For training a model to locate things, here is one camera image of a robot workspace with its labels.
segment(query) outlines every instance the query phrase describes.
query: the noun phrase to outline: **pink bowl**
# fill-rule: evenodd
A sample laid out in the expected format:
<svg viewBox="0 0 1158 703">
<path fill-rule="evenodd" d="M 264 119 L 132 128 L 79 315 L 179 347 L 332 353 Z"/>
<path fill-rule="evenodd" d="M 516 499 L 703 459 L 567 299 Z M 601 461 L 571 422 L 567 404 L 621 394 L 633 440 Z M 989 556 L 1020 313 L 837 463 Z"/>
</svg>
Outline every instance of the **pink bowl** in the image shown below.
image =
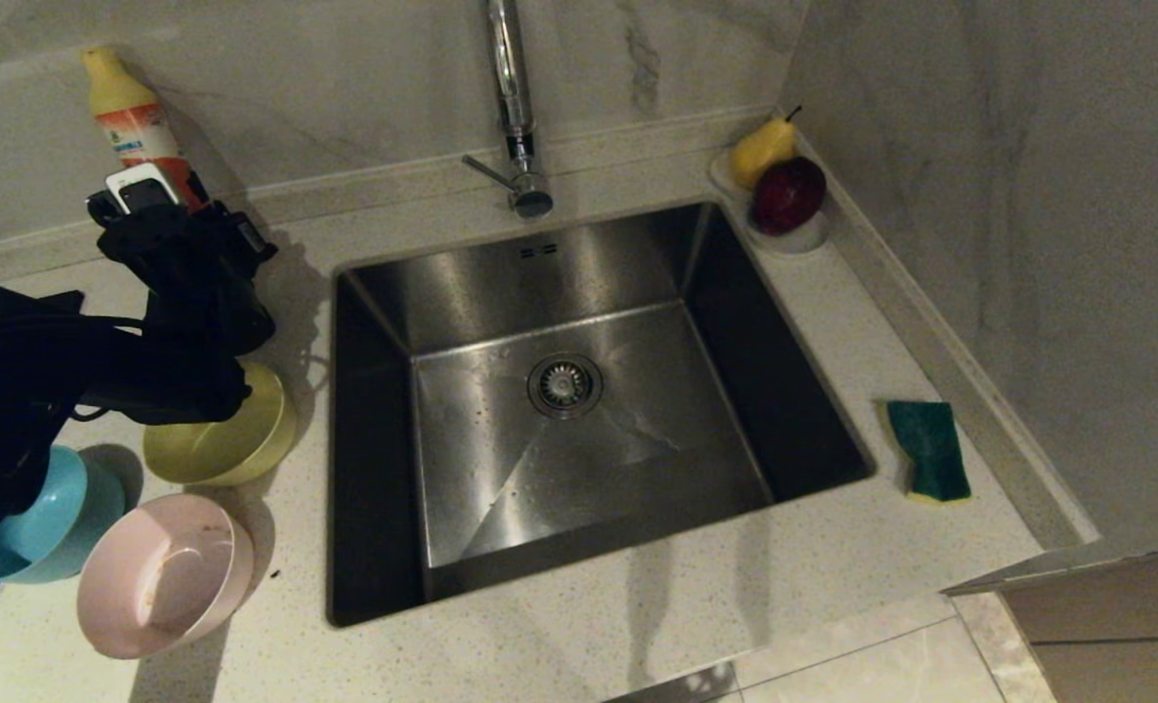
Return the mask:
<svg viewBox="0 0 1158 703">
<path fill-rule="evenodd" d="M 116 521 L 85 562 L 80 631 L 115 659 L 188 644 L 232 615 L 252 565 L 249 533 L 214 500 L 151 500 Z"/>
</svg>

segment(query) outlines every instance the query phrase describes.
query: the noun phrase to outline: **blue bowl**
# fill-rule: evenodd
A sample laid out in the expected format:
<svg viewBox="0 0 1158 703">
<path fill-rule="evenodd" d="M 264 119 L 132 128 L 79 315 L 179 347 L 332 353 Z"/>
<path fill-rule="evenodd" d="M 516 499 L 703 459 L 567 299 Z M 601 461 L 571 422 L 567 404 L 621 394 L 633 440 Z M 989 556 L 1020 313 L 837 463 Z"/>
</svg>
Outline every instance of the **blue bowl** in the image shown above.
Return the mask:
<svg viewBox="0 0 1158 703">
<path fill-rule="evenodd" d="M 118 476 L 52 446 L 41 495 L 0 523 L 0 583 L 49 583 L 79 573 L 123 511 Z"/>
</svg>

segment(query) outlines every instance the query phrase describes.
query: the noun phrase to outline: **apple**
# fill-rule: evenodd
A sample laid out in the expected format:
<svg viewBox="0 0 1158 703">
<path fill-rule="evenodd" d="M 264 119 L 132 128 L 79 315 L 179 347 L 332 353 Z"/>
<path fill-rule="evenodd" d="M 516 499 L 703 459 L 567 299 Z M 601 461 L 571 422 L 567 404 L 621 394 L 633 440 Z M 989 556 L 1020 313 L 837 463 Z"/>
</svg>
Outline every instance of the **apple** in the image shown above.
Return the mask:
<svg viewBox="0 0 1158 703">
<path fill-rule="evenodd" d="M 757 232 L 783 235 L 809 221 L 826 197 L 826 175 L 797 156 L 770 166 L 756 182 L 749 219 Z"/>
</svg>

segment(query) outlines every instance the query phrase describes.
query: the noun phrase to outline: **phone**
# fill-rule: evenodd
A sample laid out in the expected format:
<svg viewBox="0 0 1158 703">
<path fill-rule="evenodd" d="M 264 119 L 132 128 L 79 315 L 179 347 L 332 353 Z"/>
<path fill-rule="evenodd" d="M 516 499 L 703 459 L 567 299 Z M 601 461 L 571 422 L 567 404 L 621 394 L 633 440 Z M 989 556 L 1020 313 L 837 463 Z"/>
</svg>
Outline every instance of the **phone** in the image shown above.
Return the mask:
<svg viewBox="0 0 1158 703">
<path fill-rule="evenodd" d="M 176 184 L 159 164 L 146 161 L 107 176 L 107 191 L 124 214 L 149 205 L 183 203 Z"/>
</svg>

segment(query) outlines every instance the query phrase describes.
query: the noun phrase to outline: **sink drain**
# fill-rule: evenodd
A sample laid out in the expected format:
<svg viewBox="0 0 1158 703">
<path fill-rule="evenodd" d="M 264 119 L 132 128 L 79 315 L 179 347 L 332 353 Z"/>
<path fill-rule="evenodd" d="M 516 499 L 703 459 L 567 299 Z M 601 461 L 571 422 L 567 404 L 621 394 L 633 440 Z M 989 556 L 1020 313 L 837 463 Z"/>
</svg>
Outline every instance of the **sink drain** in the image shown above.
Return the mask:
<svg viewBox="0 0 1158 703">
<path fill-rule="evenodd" d="M 586 413 L 601 400 L 601 371 L 579 354 L 548 357 L 532 369 L 526 394 L 548 417 L 566 420 Z"/>
</svg>

